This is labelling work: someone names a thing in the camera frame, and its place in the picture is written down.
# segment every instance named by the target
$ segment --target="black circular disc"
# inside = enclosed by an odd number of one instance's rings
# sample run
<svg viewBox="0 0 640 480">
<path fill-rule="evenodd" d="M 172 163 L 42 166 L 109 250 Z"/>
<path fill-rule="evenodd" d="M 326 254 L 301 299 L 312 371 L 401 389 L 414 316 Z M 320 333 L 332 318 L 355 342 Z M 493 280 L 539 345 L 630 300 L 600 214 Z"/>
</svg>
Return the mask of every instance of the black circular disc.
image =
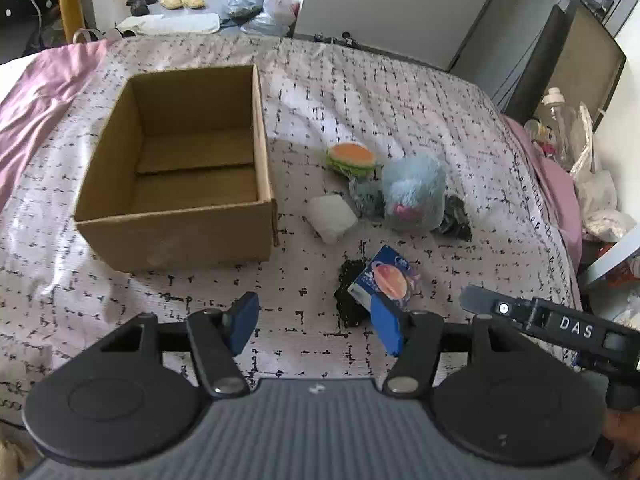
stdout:
<svg viewBox="0 0 640 480">
<path fill-rule="evenodd" d="M 497 352 L 447 377 L 431 409 L 455 444 L 494 462 L 536 466 L 593 448 L 604 403 L 560 362 Z"/>
<path fill-rule="evenodd" d="M 105 352 L 36 384 L 24 422 L 48 455 L 86 465 L 140 460 L 174 444 L 199 412 L 196 388 L 159 364 Z"/>
</svg>

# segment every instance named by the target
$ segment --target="white wall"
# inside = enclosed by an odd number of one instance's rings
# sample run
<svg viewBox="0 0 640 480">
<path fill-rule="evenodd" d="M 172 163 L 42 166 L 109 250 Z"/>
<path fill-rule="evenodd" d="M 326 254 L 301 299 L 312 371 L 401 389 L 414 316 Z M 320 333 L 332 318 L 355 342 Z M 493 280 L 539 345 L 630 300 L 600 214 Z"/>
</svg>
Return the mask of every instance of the white wall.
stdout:
<svg viewBox="0 0 640 480">
<path fill-rule="evenodd" d="M 448 68 L 487 0 L 304 0 L 296 34 L 340 38 Z"/>
<path fill-rule="evenodd" d="M 626 55 L 626 66 L 594 141 L 616 184 L 618 208 L 640 222 L 640 4 L 616 41 Z"/>
</svg>

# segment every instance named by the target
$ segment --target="open cardboard box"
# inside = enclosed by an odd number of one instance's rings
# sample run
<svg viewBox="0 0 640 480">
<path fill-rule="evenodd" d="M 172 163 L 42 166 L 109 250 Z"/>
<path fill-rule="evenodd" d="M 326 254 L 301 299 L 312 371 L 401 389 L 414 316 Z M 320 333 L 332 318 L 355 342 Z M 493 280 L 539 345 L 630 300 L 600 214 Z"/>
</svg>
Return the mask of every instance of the open cardboard box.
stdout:
<svg viewBox="0 0 640 480">
<path fill-rule="evenodd" d="M 116 270 L 267 260 L 277 212 L 257 68 L 129 79 L 74 219 Z"/>
</svg>

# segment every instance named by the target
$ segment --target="white bottle cap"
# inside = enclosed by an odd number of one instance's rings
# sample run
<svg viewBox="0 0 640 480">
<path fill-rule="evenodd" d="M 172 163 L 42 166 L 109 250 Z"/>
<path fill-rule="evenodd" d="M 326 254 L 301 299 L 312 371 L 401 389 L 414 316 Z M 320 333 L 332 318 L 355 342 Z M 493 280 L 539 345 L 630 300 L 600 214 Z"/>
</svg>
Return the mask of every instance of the white bottle cap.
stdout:
<svg viewBox="0 0 640 480">
<path fill-rule="evenodd" d="M 564 103 L 564 96 L 560 93 L 560 89 L 554 86 L 550 88 L 549 93 L 542 98 L 542 104 L 549 106 L 559 103 Z"/>
</svg>

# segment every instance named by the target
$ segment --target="soap box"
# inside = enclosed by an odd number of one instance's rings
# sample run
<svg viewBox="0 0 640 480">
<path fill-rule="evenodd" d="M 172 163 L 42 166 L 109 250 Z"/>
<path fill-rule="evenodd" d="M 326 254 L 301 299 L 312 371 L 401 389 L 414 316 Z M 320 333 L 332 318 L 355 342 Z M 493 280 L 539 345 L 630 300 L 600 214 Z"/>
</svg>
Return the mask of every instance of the soap box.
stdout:
<svg viewBox="0 0 640 480">
<path fill-rule="evenodd" d="M 370 263 L 348 288 L 349 294 L 371 312 L 371 300 L 383 294 L 401 310 L 417 292 L 420 274 L 402 254 L 388 245 L 382 246 Z"/>
</svg>

